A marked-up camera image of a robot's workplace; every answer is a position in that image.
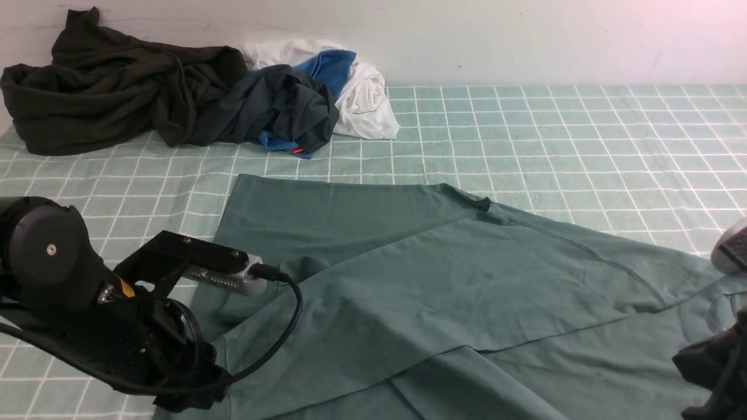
cable connector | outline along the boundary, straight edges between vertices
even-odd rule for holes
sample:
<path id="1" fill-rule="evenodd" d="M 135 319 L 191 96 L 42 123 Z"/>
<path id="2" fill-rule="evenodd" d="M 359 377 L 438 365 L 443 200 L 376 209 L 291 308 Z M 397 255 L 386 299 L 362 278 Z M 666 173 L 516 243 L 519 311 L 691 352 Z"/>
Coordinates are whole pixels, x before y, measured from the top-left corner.
<path id="1" fill-rule="evenodd" d="M 250 276 L 265 279 L 270 282 L 291 282 L 291 277 L 272 265 L 257 263 L 252 264 L 247 272 Z"/>

black cable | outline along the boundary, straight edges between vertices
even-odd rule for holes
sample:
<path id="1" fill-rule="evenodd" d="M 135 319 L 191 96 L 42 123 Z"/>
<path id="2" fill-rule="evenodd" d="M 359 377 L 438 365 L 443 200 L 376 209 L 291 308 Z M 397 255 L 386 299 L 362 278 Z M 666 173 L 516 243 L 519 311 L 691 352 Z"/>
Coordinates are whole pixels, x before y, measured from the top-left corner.
<path id="1" fill-rule="evenodd" d="M 8 334 L 11 337 L 14 337 L 19 340 L 23 340 L 24 342 L 29 343 L 30 345 L 35 346 L 36 348 L 39 348 L 41 350 L 44 350 L 46 353 L 51 354 L 54 357 L 57 357 L 62 362 L 67 363 L 68 365 L 71 365 L 73 368 L 78 369 L 79 371 L 91 376 L 95 377 L 98 380 L 101 380 L 104 383 L 107 383 L 108 385 L 112 387 L 119 387 L 128 389 L 132 392 L 139 392 L 146 395 L 183 395 L 183 394 L 193 394 L 198 392 L 210 392 L 216 388 L 226 388 L 228 386 L 231 386 L 234 383 L 237 383 L 239 380 L 244 379 L 245 377 L 248 377 L 255 371 L 257 371 L 260 367 L 262 367 L 272 356 L 277 353 L 277 351 L 280 349 L 280 347 L 285 343 L 286 340 L 288 340 L 288 337 L 291 335 L 293 330 L 296 328 L 296 325 L 298 324 L 298 320 L 301 316 L 301 312 L 303 311 L 303 295 L 301 294 L 301 288 L 296 284 L 296 282 L 293 281 L 287 274 L 281 272 L 278 268 L 271 267 L 268 265 L 261 265 L 261 264 L 255 264 L 252 266 L 254 268 L 257 266 L 254 270 L 250 268 L 249 272 L 252 275 L 255 275 L 257 277 L 264 278 L 266 280 L 270 281 L 277 281 L 277 282 L 284 282 L 287 283 L 292 289 L 293 293 L 296 295 L 296 309 L 293 312 L 293 316 L 291 317 L 291 320 L 288 322 L 287 327 L 285 330 L 283 330 L 280 337 L 275 341 L 275 343 L 270 347 L 269 350 L 267 350 L 262 357 L 257 359 L 252 365 L 245 368 L 244 370 L 238 372 L 235 375 L 232 375 L 231 377 L 227 377 L 223 380 L 219 380 L 215 383 L 211 383 L 209 385 L 203 385 L 203 386 L 195 386 L 191 388 L 159 388 L 154 386 L 143 386 L 143 385 L 137 385 L 132 383 L 127 383 L 124 380 L 119 379 L 118 377 L 112 376 L 110 374 L 101 373 L 98 371 L 94 371 L 93 369 L 89 368 L 87 365 L 78 362 L 75 359 L 71 359 L 67 355 L 60 353 L 56 351 L 54 348 L 51 348 L 46 343 L 44 343 L 43 339 L 40 339 L 35 334 L 27 333 L 23 330 L 19 330 L 18 328 L 12 327 L 7 324 L 0 323 L 0 333 Z"/>
<path id="2" fill-rule="evenodd" d="M 163 382 L 167 382 L 168 380 L 189 380 L 192 378 L 195 374 L 197 374 L 197 365 L 200 360 L 200 353 L 202 350 L 202 346 L 205 344 L 205 338 L 202 336 L 202 330 L 199 328 L 199 325 L 197 324 L 197 320 L 194 318 L 194 315 L 192 314 L 192 311 L 189 310 L 189 308 L 186 307 L 182 302 L 179 302 L 178 300 L 171 299 L 169 297 L 150 297 L 148 295 L 145 295 L 144 297 L 141 297 L 142 300 L 162 300 L 165 302 L 167 306 L 174 306 L 176 307 L 177 311 L 181 316 L 184 316 L 185 323 L 187 325 L 187 328 L 190 330 L 190 334 L 192 335 L 192 348 L 193 348 L 193 354 L 192 354 L 192 367 L 188 371 L 186 371 L 184 374 L 175 374 L 174 370 L 171 369 L 171 371 L 166 375 Z M 163 358 L 163 354 L 161 353 L 153 353 L 154 355 L 157 354 L 158 357 L 160 357 L 160 363 L 163 365 L 167 365 L 168 362 L 165 361 L 165 358 Z"/>

light green tablecloth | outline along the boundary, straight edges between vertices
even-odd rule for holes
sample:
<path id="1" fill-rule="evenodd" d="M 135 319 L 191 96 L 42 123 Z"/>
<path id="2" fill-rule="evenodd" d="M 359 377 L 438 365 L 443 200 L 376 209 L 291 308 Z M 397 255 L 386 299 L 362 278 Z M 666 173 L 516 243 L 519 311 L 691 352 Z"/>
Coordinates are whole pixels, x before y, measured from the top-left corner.
<path id="1" fill-rule="evenodd" d="M 671 357 L 731 326 L 724 296 L 747 293 L 698 257 L 448 185 L 239 176 L 215 241 L 280 264 L 306 310 L 223 404 L 174 420 L 677 419 L 707 394 Z M 294 297 L 200 286 L 193 307 L 238 371 Z"/>
<path id="2" fill-rule="evenodd" d="M 81 210 L 111 267 L 162 229 L 211 241 L 238 174 L 435 185 L 707 256 L 747 214 L 747 85 L 388 87 L 395 140 L 334 136 L 311 160 L 254 144 L 171 149 L 153 132 L 75 156 L 0 135 L 0 195 Z M 189 303 L 182 280 L 172 297 Z M 150 420 L 122 395 L 0 335 L 2 420 Z"/>

grid tablecloth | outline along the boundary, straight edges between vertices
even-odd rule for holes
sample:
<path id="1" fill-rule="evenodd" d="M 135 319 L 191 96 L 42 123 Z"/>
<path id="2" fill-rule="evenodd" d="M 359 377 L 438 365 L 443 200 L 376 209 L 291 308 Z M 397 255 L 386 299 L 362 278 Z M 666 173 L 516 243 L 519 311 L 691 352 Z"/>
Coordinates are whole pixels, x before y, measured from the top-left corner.
<path id="1" fill-rule="evenodd" d="M 162 229 L 211 239 L 236 174 L 450 183 L 501 203 L 707 256 L 747 209 L 747 86 L 390 87 L 396 140 L 334 137 L 311 160 L 157 134 L 84 155 L 0 138 L 0 195 L 75 205 L 114 266 Z M 189 301 L 182 280 L 174 296 Z M 126 397 L 0 336 L 0 419 L 149 419 Z"/>

white object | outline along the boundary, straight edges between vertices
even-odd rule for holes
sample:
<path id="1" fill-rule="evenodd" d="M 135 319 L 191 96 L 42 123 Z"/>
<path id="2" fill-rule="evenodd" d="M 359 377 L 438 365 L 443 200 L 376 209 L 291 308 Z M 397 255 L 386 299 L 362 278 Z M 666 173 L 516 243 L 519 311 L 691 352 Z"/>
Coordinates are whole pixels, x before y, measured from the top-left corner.
<path id="1" fill-rule="evenodd" d="M 747 217 L 734 224 L 721 235 L 716 245 L 713 246 L 713 250 L 710 253 L 710 262 L 718 271 L 723 274 L 739 274 L 743 272 L 742 268 L 724 254 L 719 247 L 724 242 L 732 239 L 735 235 L 739 235 L 742 231 L 747 228 Z"/>
<path id="2" fill-rule="evenodd" d="M 266 43 L 245 43 L 244 55 L 255 70 L 275 64 L 297 66 L 328 49 L 345 49 L 326 40 L 281 40 Z"/>
<path id="3" fill-rule="evenodd" d="M 255 70 L 275 64 L 296 66 L 328 49 L 345 48 L 327 40 L 304 39 L 244 44 L 244 54 Z M 397 138 L 400 124 L 386 96 L 384 76 L 373 64 L 356 59 L 335 107 L 340 118 L 334 133 L 368 140 Z"/>
<path id="4" fill-rule="evenodd" d="M 340 111 L 334 133 L 365 139 L 397 138 L 400 124 L 384 89 L 384 76 L 371 63 L 355 62 L 335 102 Z"/>

